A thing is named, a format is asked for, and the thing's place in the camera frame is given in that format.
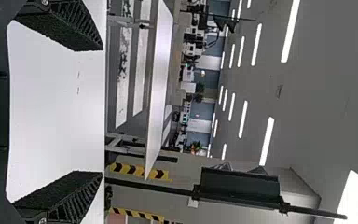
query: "warning tape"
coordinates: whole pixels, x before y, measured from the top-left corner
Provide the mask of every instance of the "warning tape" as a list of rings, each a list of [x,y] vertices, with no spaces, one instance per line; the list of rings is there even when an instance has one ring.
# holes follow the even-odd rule
[[[145,218],[149,220],[158,221],[160,223],[164,223],[164,216],[159,216],[152,213],[140,212],[140,211],[124,209],[124,208],[115,208],[115,207],[110,208],[109,212],[124,215],[124,216],[127,215],[130,217],[140,217],[140,218]]]
[[[135,175],[139,177],[145,176],[145,168],[143,166],[114,162],[109,165],[109,170],[110,172],[120,173],[123,175]],[[152,169],[148,178],[172,182],[172,180],[169,179],[168,174],[169,172],[167,170]]]

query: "white panel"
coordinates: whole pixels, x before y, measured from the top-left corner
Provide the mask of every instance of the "white panel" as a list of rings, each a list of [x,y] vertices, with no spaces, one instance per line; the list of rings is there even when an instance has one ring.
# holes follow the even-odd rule
[[[240,0],[240,2],[238,3],[237,18],[239,18],[241,16],[241,10],[242,10],[242,0]]]
[[[122,15],[133,17],[134,0],[123,1]],[[127,121],[131,65],[132,29],[120,28],[120,69],[117,72],[116,128]]]
[[[165,96],[167,94],[168,68],[171,53],[172,26],[173,17],[164,1],[159,0],[152,87],[147,124],[145,178],[148,177],[161,149],[161,134],[164,122]]]
[[[106,1],[84,3],[105,43]],[[105,51],[73,52],[15,21],[7,27],[7,42],[8,199],[74,170],[103,172]],[[103,183],[82,223],[100,223],[102,211]]]
[[[225,99],[223,100],[223,106],[222,106],[222,110],[223,112],[226,111],[226,105],[227,105],[227,95],[228,95],[228,89],[226,88],[225,90]]]
[[[287,59],[289,58],[290,47],[292,46],[293,34],[295,33],[299,6],[300,6],[300,0],[293,0],[289,22],[287,23],[286,38],[284,39],[281,63],[287,63]]]
[[[235,44],[232,45],[231,47],[231,55],[229,57],[229,65],[228,68],[232,67],[232,62],[234,61],[234,53],[235,53]]]
[[[164,120],[166,120],[171,113],[172,113],[172,105],[165,105]]]
[[[164,133],[162,134],[162,142],[161,142],[161,144],[164,144],[165,139],[167,139],[168,134],[170,133],[170,129],[171,129],[171,121],[167,124],[167,126],[164,129]]]
[[[241,115],[241,122],[240,122],[240,130],[238,131],[238,137],[242,138],[243,135],[243,129],[245,128],[245,121],[246,121],[246,112],[248,111],[248,102],[243,102],[243,109],[242,109],[242,115]]]
[[[226,158],[226,151],[227,151],[227,144],[225,143],[223,145],[223,150],[222,150],[222,161]]]
[[[223,69],[223,67],[225,66],[225,52],[223,51],[222,53],[222,60],[220,61],[220,69]]]
[[[228,121],[231,121],[232,119],[232,112],[234,110],[234,105],[235,105],[235,92],[231,94],[231,105],[229,107],[229,112],[228,112]]]
[[[220,105],[222,104],[223,89],[224,89],[224,86],[221,86],[220,87],[220,94],[219,94],[219,104]]]
[[[348,220],[336,219],[334,224],[358,224],[358,174],[353,170],[348,175],[337,212],[346,215]]]
[[[243,56],[243,47],[244,47],[244,45],[245,45],[245,36],[243,36],[243,37],[241,38],[240,53],[238,54],[237,67],[241,67],[242,56]]]
[[[259,165],[266,165],[267,155],[269,154],[269,143],[271,142],[272,131],[274,129],[275,119],[272,117],[268,118],[268,124],[266,129],[266,135],[264,137],[263,148],[261,149],[260,163]]]
[[[221,57],[202,55],[199,59],[199,63],[197,64],[197,68],[220,71],[221,62],[222,62]]]
[[[255,61],[257,59],[257,52],[258,52],[258,44],[260,43],[260,36],[261,36],[261,29],[263,28],[263,24],[257,25],[257,31],[255,33],[255,45],[254,45],[254,52],[252,55],[252,66],[255,66]]]
[[[212,122],[206,119],[189,119],[187,125],[190,132],[210,133]]]

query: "ceiling light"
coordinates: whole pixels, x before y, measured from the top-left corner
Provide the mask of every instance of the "ceiling light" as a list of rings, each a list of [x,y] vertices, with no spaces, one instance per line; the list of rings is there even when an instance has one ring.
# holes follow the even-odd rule
[[[232,67],[232,61],[234,60],[234,52],[235,52],[235,44],[233,44],[232,47],[231,47],[231,56],[229,58],[229,66],[228,66],[228,68]]]
[[[219,120],[216,120],[216,123],[214,124],[214,132],[213,132],[213,138],[216,137],[216,133],[217,133],[217,125],[219,124]]]
[[[220,87],[220,94],[219,94],[219,104],[222,104],[222,95],[223,95],[223,86]]]
[[[243,128],[245,126],[245,120],[246,120],[246,112],[248,111],[248,102],[243,102],[243,109],[242,109],[242,115],[241,115],[241,122],[240,122],[240,131],[238,132],[238,137],[242,138],[243,134]]]
[[[231,121],[234,104],[235,104],[235,92],[233,92],[231,94],[231,105],[230,105],[229,112],[228,112],[228,121]]]
[[[223,145],[222,161],[226,158],[226,150],[227,150],[227,144],[225,143],[225,144]]]
[[[225,99],[223,100],[223,112],[226,111],[226,102],[227,102],[228,89],[225,90]]]
[[[296,20],[300,0],[293,0],[292,9],[290,11],[289,22],[287,24],[286,38],[284,39],[281,63],[287,63],[289,58],[290,48],[292,46],[293,34],[295,33]]]
[[[241,39],[241,45],[240,45],[240,53],[238,54],[238,63],[237,66],[241,67],[241,62],[242,62],[242,54],[243,54],[243,47],[245,45],[245,36],[242,37]]]
[[[216,117],[216,113],[213,113],[213,118],[212,118],[212,128],[213,128],[213,126],[214,126],[214,119],[215,119],[215,117]]]
[[[266,136],[264,137],[263,148],[261,149],[260,166],[266,165],[267,155],[269,154],[269,143],[271,141],[272,130],[274,128],[275,119],[268,118],[268,124],[266,129]]]
[[[225,52],[222,54],[222,61],[220,62],[220,69],[223,69],[223,65],[225,64]]]
[[[252,56],[252,66],[255,66],[255,59],[257,58],[257,51],[258,51],[258,44],[260,42],[260,35],[261,35],[261,28],[263,27],[263,24],[259,23],[257,25],[257,32],[255,34],[255,47],[254,52]]]
[[[208,154],[206,155],[207,158],[209,158],[210,153],[211,153],[211,143],[208,144]]]
[[[238,19],[241,16],[241,10],[242,10],[242,0],[240,0],[240,2],[238,3],[238,13],[237,13],[237,18]]]
[[[337,213],[346,215],[348,220],[336,219],[334,224],[358,224],[358,174],[353,170],[348,175]]]

